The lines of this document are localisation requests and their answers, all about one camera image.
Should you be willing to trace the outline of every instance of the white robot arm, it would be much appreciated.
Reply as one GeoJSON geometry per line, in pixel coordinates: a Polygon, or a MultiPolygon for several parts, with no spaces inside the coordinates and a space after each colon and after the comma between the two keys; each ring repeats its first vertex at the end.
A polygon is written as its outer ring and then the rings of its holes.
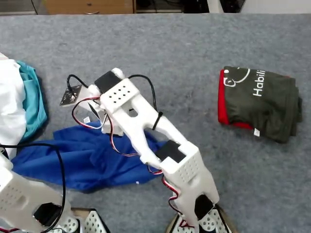
{"type": "Polygon", "coordinates": [[[163,171],[168,186],[177,192],[178,198],[174,202],[179,214],[198,232],[198,221],[219,201],[213,177],[205,167],[199,149],[165,116],[159,115],[121,70],[113,69],[95,84],[101,93],[101,108],[129,137],[141,161],[163,171]],[[129,116],[129,107],[138,115],[129,116]],[[169,139],[156,153],[147,144],[145,128],[154,128],[169,139]]]}
{"type": "Polygon", "coordinates": [[[23,178],[12,168],[0,152],[0,218],[25,232],[45,232],[54,223],[68,233],[77,230],[77,219],[63,196],[44,183],[23,178]]]}
{"type": "MultiPolygon", "coordinates": [[[[199,221],[219,201],[213,177],[205,167],[199,149],[147,102],[121,70],[115,68],[104,74],[88,90],[91,97],[100,96],[100,105],[89,102],[100,119],[104,118],[103,112],[108,115],[110,124],[102,120],[102,132],[108,132],[110,125],[117,127],[118,134],[124,132],[129,137],[144,164],[163,172],[164,184],[176,194],[170,199],[176,205],[171,205],[172,208],[198,233],[199,221]],[[131,108],[137,116],[129,115],[131,108]],[[147,144],[146,128],[153,128],[169,139],[156,153],[147,144]]],[[[79,230],[70,204],[58,192],[43,183],[21,177],[11,170],[12,167],[0,153],[0,218],[25,232],[45,233],[52,224],[67,233],[79,230]],[[44,216],[50,209],[54,211],[44,216]]]]}

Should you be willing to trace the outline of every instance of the black cable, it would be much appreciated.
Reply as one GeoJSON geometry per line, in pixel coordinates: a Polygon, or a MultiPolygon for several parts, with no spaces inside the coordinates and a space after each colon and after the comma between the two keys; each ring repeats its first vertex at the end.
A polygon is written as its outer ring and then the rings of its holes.
{"type": "Polygon", "coordinates": [[[147,76],[142,75],[142,74],[133,74],[130,77],[128,77],[128,79],[131,79],[131,78],[134,78],[134,77],[141,77],[141,78],[144,78],[144,79],[146,79],[148,81],[148,83],[149,83],[149,85],[151,87],[153,106],[154,106],[154,109],[157,111],[157,107],[156,107],[156,92],[155,92],[155,87],[152,84],[151,80],[147,76]]]}
{"type": "Polygon", "coordinates": [[[157,115],[157,119],[155,120],[155,124],[154,124],[154,126],[152,127],[152,130],[155,130],[155,129],[156,129],[156,125],[158,124],[158,122],[159,122],[161,116],[163,116],[163,112],[160,111],[160,112],[158,113],[158,115],[157,115]]]}
{"type": "Polygon", "coordinates": [[[46,230],[42,231],[41,233],[47,233],[51,230],[53,230],[53,228],[57,225],[59,219],[61,218],[64,208],[65,208],[65,202],[66,202],[66,181],[65,181],[65,166],[63,163],[63,159],[62,156],[60,155],[59,149],[57,146],[52,145],[52,144],[48,144],[48,143],[30,143],[30,144],[19,144],[17,146],[11,146],[11,145],[1,145],[0,144],[0,148],[24,148],[24,147],[33,147],[33,146],[44,146],[44,147],[50,147],[53,150],[55,150],[58,160],[59,160],[59,164],[60,164],[60,169],[61,169],[61,173],[62,173],[62,183],[63,183],[63,200],[62,200],[62,206],[59,212],[58,217],[56,218],[56,220],[54,221],[54,223],[48,227],[46,230]]]}
{"type": "Polygon", "coordinates": [[[74,75],[74,74],[68,75],[68,77],[67,77],[67,88],[68,88],[68,90],[72,93],[73,96],[75,96],[75,93],[74,93],[72,87],[70,86],[70,78],[71,78],[71,77],[73,77],[73,78],[75,78],[76,80],[78,80],[79,83],[81,83],[85,88],[88,88],[88,85],[86,85],[86,84],[85,84],[80,78],[78,78],[76,75],[74,75]]]}
{"type": "Polygon", "coordinates": [[[34,10],[35,10],[35,14],[38,15],[38,11],[37,11],[37,9],[35,8],[34,0],[31,0],[31,4],[33,5],[33,8],[34,8],[34,10]]]}
{"type": "Polygon", "coordinates": [[[219,213],[220,219],[221,219],[222,222],[224,223],[225,231],[226,231],[227,233],[229,233],[229,229],[228,229],[228,227],[227,227],[227,224],[225,223],[225,220],[224,220],[224,218],[223,218],[223,215],[222,215],[222,213],[220,212],[220,207],[219,207],[219,205],[218,205],[218,204],[215,204],[215,207],[216,207],[216,210],[217,210],[218,213],[219,213]]]}
{"type": "Polygon", "coordinates": [[[2,147],[3,148],[3,151],[0,151],[0,152],[2,152],[2,154],[7,158],[7,159],[9,159],[9,154],[8,154],[8,152],[6,151],[6,149],[4,148],[4,147],[2,147]]]}

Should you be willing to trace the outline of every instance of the wooden cabinet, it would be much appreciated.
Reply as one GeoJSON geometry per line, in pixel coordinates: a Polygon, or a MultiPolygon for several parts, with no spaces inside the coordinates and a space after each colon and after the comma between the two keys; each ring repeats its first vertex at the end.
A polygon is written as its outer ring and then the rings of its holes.
{"type": "Polygon", "coordinates": [[[45,0],[47,11],[55,14],[132,14],[133,0],[45,0]]]}

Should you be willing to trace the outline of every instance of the teal cloth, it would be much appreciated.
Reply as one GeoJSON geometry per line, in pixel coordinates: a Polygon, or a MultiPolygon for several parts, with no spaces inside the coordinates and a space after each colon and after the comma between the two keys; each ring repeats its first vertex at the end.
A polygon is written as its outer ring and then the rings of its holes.
{"type": "Polygon", "coordinates": [[[17,61],[17,63],[20,65],[19,72],[24,82],[26,94],[26,98],[23,101],[23,108],[26,111],[27,123],[26,132],[21,139],[22,142],[33,136],[42,127],[48,116],[44,109],[42,92],[35,69],[24,62],[17,61]]]}

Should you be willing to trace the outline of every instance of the folded dark green shirt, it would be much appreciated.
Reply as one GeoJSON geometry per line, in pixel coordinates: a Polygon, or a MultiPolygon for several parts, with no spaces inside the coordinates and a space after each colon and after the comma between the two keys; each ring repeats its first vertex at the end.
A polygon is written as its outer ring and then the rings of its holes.
{"type": "Polygon", "coordinates": [[[264,70],[224,67],[219,85],[221,123],[247,124],[277,142],[287,142],[290,135],[296,134],[296,124],[302,120],[302,100],[294,78],[264,70]]]}

